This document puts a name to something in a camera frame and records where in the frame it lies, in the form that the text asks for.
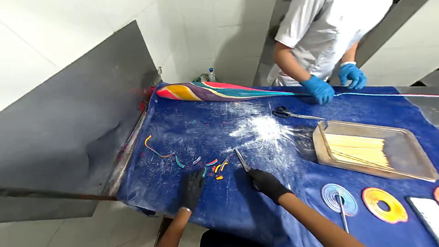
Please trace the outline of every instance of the lollipop stick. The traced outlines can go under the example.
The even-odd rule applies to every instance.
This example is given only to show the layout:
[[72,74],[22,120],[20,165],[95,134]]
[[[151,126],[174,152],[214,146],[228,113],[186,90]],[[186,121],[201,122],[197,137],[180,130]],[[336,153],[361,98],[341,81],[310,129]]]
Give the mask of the lollipop stick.
[[346,221],[346,214],[345,214],[345,209],[343,208],[342,197],[340,196],[338,191],[337,191],[337,195],[338,195],[339,205],[342,210],[341,214],[342,214],[343,226],[345,227],[345,231],[349,233],[348,222]]

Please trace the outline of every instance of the hand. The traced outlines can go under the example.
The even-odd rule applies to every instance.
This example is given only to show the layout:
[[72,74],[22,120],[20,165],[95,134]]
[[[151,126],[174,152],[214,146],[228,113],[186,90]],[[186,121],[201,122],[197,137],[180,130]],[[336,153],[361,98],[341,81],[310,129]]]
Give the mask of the hand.
[[201,191],[203,191],[203,185],[205,179],[203,178],[204,168],[189,174],[186,182],[183,184],[184,193],[183,201],[181,203],[182,207],[185,207],[192,212],[198,205],[200,200]]
[[338,76],[340,78],[340,84],[343,86],[346,85],[348,80],[352,80],[348,88],[361,89],[367,83],[367,77],[355,64],[351,63],[343,65],[340,68]]
[[253,184],[258,190],[268,196],[271,200],[279,205],[279,197],[286,193],[292,193],[291,190],[285,188],[281,182],[270,172],[261,171],[259,169],[250,169],[248,171]]
[[317,99],[319,105],[331,102],[334,97],[334,89],[332,89],[328,83],[315,76],[312,76],[311,79],[301,82],[300,84],[306,88],[309,94]]

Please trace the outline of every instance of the blue table cover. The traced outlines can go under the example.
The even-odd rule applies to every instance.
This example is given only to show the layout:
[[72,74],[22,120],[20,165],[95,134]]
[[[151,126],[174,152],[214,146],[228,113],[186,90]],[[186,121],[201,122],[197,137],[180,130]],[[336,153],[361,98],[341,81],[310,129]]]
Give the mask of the blue table cover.
[[[259,88],[303,92],[302,87]],[[335,90],[346,91],[343,87]],[[357,92],[398,93],[393,87],[366,87]],[[233,153],[233,147],[239,147],[251,167],[273,173],[303,202],[341,227],[340,214],[324,204],[320,189],[327,183],[347,188],[359,207],[355,217],[347,217],[350,233],[367,246],[436,246],[404,197],[433,198],[438,183],[386,179],[319,165],[312,142],[317,120],[281,119],[271,115],[276,106],[284,105],[295,113],[329,120],[406,128],[415,134],[437,168],[439,131],[423,117],[420,109],[404,97],[343,95],[323,106],[311,105],[310,101],[311,97],[278,96],[245,102],[188,102],[153,94],[118,200],[130,206],[175,214],[182,179],[207,162],[214,159],[221,162]],[[148,141],[150,147],[161,154],[175,152],[186,167],[180,168],[174,156],[161,158],[148,150],[144,141],[149,135],[152,135]],[[192,165],[198,156],[202,161]],[[207,172],[191,222],[270,246],[321,246],[286,210],[253,190],[236,155],[221,174],[224,179],[216,180],[212,170]],[[378,187],[396,197],[408,213],[408,222],[389,224],[376,218],[361,199],[366,187]]]

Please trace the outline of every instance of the person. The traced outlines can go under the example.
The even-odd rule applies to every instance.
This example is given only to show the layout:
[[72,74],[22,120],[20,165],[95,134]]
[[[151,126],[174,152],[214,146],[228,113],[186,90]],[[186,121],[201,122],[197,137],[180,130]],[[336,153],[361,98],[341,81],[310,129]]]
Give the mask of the person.
[[[184,183],[184,195],[181,207],[174,220],[165,231],[165,234],[160,239],[158,247],[178,247],[184,228],[189,221],[189,217],[196,208],[203,190],[205,181],[202,175],[203,171],[204,169],[200,169],[188,176],[186,183]],[[303,203],[271,173],[258,169],[251,169],[248,172],[248,175],[253,181],[254,187],[258,188],[260,192],[272,199],[274,203],[286,209],[292,216],[302,223],[302,225],[305,226],[324,247],[365,246],[338,225]],[[216,244],[203,245],[203,238],[205,237],[203,235],[200,247],[221,246],[219,243],[226,241],[225,237],[219,237],[218,234],[215,234],[215,236]],[[229,243],[223,246],[262,246],[254,241],[244,240],[235,236],[230,236],[229,238],[231,238]]]
[[351,80],[348,88],[363,88],[367,78],[355,62],[358,42],[391,5],[392,0],[292,0],[275,37],[273,85],[302,85],[319,104],[328,103],[335,92],[326,80],[340,62],[341,85]]

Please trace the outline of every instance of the water bottle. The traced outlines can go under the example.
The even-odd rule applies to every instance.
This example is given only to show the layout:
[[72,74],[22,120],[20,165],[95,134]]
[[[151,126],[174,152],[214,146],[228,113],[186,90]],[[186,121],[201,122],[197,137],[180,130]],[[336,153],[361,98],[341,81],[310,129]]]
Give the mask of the water bottle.
[[215,74],[213,73],[213,68],[209,68],[209,81],[215,82]]

